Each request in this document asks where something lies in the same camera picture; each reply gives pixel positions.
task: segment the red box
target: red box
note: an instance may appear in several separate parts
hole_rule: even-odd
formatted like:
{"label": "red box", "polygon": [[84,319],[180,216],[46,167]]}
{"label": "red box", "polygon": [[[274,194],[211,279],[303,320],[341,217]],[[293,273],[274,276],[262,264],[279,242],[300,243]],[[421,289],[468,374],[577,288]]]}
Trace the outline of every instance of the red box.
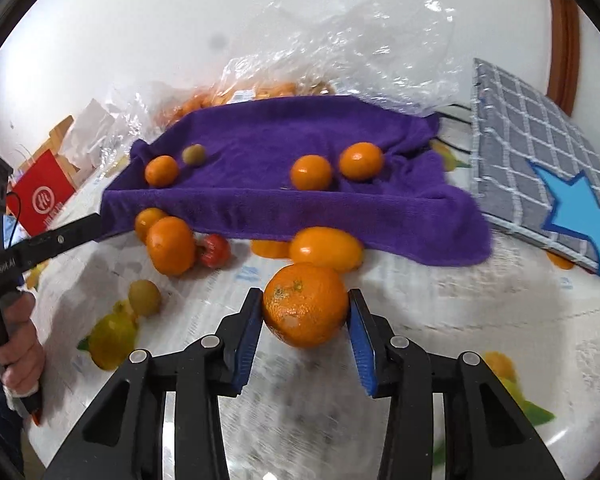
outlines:
{"label": "red box", "polygon": [[[67,180],[51,151],[46,150],[14,186],[22,201],[20,224],[30,236],[46,231],[69,197],[74,186]],[[18,199],[9,195],[7,206],[18,214]]]}

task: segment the orange fruit pile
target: orange fruit pile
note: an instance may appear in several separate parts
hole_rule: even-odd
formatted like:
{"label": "orange fruit pile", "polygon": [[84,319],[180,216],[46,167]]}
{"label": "orange fruit pile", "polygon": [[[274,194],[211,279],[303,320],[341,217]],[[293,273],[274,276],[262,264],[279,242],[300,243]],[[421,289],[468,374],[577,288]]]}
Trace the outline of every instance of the orange fruit pile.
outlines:
{"label": "orange fruit pile", "polygon": [[310,348],[331,339],[349,311],[338,273],[312,264],[280,269],[264,291],[263,318],[283,342]]}

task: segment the purple towel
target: purple towel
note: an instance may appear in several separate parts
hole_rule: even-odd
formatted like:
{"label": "purple towel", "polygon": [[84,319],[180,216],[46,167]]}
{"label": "purple towel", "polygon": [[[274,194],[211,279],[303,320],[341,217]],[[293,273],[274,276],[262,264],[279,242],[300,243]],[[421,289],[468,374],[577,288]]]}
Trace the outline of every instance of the purple towel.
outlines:
{"label": "purple towel", "polygon": [[[300,229],[342,229],[367,247],[426,265],[463,266],[490,254],[490,231],[474,200],[445,183],[442,158],[429,149],[438,118],[383,110],[352,97],[279,98],[199,110],[153,144],[138,140],[131,163],[102,195],[106,236],[134,227],[147,207],[183,218],[198,232],[232,238],[290,240]],[[340,176],[340,153],[368,141],[384,151],[371,182]],[[201,168],[184,165],[190,144],[206,148]],[[292,189],[289,170],[317,153],[334,168],[328,191]],[[173,156],[180,176],[165,189],[148,187],[144,166]]]}

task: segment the red tomato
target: red tomato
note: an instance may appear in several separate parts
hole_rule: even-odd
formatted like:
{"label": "red tomato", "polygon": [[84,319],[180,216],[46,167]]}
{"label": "red tomato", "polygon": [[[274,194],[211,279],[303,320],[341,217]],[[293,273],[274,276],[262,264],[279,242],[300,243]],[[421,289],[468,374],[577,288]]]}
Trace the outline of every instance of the red tomato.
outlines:
{"label": "red tomato", "polygon": [[229,242],[221,235],[207,235],[202,238],[200,244],[203,249],[200,262],[210,269],[219,269],[231,257],[231,246]]}

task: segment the blue gripper pad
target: blue gripper pad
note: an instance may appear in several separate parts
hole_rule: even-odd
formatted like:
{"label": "blue gripper pad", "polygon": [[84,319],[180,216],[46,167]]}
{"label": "blue gripper pad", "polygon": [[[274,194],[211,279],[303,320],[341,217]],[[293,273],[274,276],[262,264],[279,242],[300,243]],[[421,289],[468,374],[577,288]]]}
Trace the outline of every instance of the blue gripper pad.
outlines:
{"label": "blue gripper pad", "polygon": [[247,325],[235,352],[234,376],[231,386],[240,393],[249,381],[253,357],[258,347],[260,331],[262,330],[262,301],[257,301],[251,309]]}
{"label": "blue gripper pad", "polygon": [[376,360],[371,341],[366,334],[362,316],[355,301],[350,301],[349,319],[347,319],[349,328],[349,339],[353,348],[353,356],[356,358],[358,375],[360,383],[366,390],[367,395],[373,397],[378,390],[378,378],[376,378]]}

